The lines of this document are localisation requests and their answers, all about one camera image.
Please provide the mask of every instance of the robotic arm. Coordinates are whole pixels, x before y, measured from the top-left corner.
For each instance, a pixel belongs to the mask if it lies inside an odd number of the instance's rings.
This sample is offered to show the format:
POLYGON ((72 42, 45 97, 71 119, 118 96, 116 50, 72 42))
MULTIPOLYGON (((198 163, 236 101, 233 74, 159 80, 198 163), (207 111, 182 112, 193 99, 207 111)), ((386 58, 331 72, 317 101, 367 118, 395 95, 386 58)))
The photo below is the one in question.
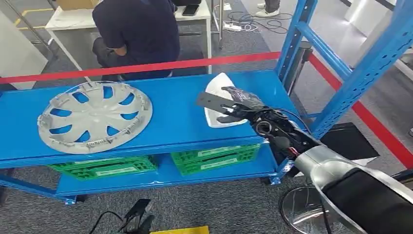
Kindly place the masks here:
POLYGON ((247 119, 259 136, 311 179, 326 210, 349 229, 360 234, 413 234, 413 191, 330 150, 290 121, 286 110, 265 106, 255 94, 235 87, 223 90, 234 100, 201 93, 197 104, 228 115, 218 118, 222 123, 247 119))

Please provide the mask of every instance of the red barrier tape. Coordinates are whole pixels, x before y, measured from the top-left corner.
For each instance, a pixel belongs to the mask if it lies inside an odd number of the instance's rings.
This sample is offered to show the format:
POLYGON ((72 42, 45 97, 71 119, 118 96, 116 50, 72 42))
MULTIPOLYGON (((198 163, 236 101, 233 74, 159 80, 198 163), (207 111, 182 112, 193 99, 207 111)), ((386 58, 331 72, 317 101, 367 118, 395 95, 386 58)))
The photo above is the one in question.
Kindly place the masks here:
MULTIPOLYGON (((333 89, 340 88, 340 80, 315 55, 309 61, 333 89)), ((406 168, 413 168, 413 154, 361 102, 357 101, 352 109, 406 168)))
POLYGON ((41 75, 30 75, 30 76, 19 76, 19 77, 3 77, 3 78, 0 78, 0 84, 13 83, 13 82, 26 82, 26 81, 69 79, 69 78, 77 78, 77 77, 103 76, 103 75, 130 73, 130 72, 147 72, 147 71, 168 70, 168 69, 176 69, 176 68, 219 65, 219 64, 227 64, 227 63, 254 62, 254 61, 278 59, 279 57, 280 57, 280 52, 269 52, 269 53, 250 54, 250 55, 235 55, 235 56, 227 56, 227 57, 203 58, 203 59, 176 61, 176 62, 133 65, 133 66, 124 66, 124 67, 100 68, 100 69, 91 69, 91 70, 86 70, 86 71, 46 73, 46 74, 41 74, 41 75))

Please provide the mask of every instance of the white sneaker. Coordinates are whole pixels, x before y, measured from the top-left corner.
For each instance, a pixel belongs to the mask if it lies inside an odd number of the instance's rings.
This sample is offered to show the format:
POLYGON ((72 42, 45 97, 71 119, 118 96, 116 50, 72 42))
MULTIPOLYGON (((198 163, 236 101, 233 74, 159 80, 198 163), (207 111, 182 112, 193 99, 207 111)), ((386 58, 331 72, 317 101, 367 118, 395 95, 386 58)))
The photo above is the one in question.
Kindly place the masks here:
POLYGON ((258 17, 271 17, 271 16, 276 16, 280 14, 280 10, 276 10, 274 12, 268 13, 267 11, 263 10, 263 11, 259 11, 257 13, 255 13, 256 16, 258 17))
POLYGON ((257 7, 258 7, 258 9, 261 9, 261 10, 265 9, 265 2, 264 3, 258 3, 257 7))

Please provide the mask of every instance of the power strip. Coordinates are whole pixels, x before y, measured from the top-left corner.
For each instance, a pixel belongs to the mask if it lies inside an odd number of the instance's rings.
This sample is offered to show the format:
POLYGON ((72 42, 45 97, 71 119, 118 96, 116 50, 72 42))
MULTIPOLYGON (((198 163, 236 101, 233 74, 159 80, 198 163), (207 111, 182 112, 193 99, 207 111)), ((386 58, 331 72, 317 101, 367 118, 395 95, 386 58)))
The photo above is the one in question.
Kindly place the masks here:
POLYGON ((225 30, 234 31, 234 32, 240 32, 242 30, 241 26, 234 25, 232 23, 225 23, 225 22, 224 22, 223 28, 225 30))

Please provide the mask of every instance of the blue metal shelf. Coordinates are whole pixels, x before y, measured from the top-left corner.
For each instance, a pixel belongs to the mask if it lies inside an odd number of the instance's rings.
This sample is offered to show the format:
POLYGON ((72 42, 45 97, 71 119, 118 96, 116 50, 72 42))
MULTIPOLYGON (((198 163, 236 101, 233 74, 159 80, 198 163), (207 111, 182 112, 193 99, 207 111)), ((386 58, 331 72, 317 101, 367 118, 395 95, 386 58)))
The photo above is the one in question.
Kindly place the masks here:
MULTIPOLYGON (((283 83, 291 74, 299 44, 306 37, 319 54, 345 81, 330 102, 310 126, 313 136, 321 138, 333 124, 376 82, 381 75, 413 43, 413 1, 399 0, 388 28, 379 37, 354 70, 351 70, 326 43, 308 26, 317 0, 298 0, 291 19, 282 53, 274 71, 254 71, 228 74, 235 86, 255 93, 271 107, 297 113, 284 90, 283 83)), ((269 176, 272 183, 290 170, 293 161, 285 159, 277 166, 269 147, 259 157, 247 163, 228 166, 199 174, 181 176, 165 153, 201 150, 223 146, 262 142, 248 124, 209 128, 202 107, 195 105, 197 95, 215 75, 200 75, 129 82, 146 93, 153 103, 153 116, 146 129, 133 140, 115 149, 90 155, 69 155, 46 146, 38 136, 37 117, 46 103, 68 87, 10 91, 0 97, 0 122, 3 123, 0 168, 46 165, 61 162, 159 155, 157 173, 122 175, 91 181, 77 181, 63 175, 57 191, 0 175, 0 185, 74 204, 75 195, 132 188, 241 179, 269 176)), ((300 122, 289 116, 297 124, 300 122)))
POLYGON ((170 157, 170 154, 157 155, 157 172, 128 174, 102 179, 80 181, 62 174, 56 194, 60 196, 93 194, 125 189, 155 188, 170 185, 214 182, 274 175, 277 164, 268 144, 264 144, 255 160, 238 163, 192 175, 182 176, 170 157))
MULTIPOLYGON (((229 76, 237 87, 257 94, 264 103, 297 112, 275 72, 243 72, 229 76)), ((249 124, 222 129, 208 126, 203 108, 197 106, 195 101, 214 77, 215 75, 200 75, 129 82, 151 99, 152 120, 133 140, 115 149, 90 155, 58 152, 44 144, 38 135, 38 115, 43 112, 51 98, 66 91, 68 87, 4 92, 0 99, 0 109, 9 114, 0 116, 0 122, 8 123, 3 129, 7 132, 7 137, 2 138, 0 168, 162 154, 262 142, 263 139, 254 133, 249 124)))

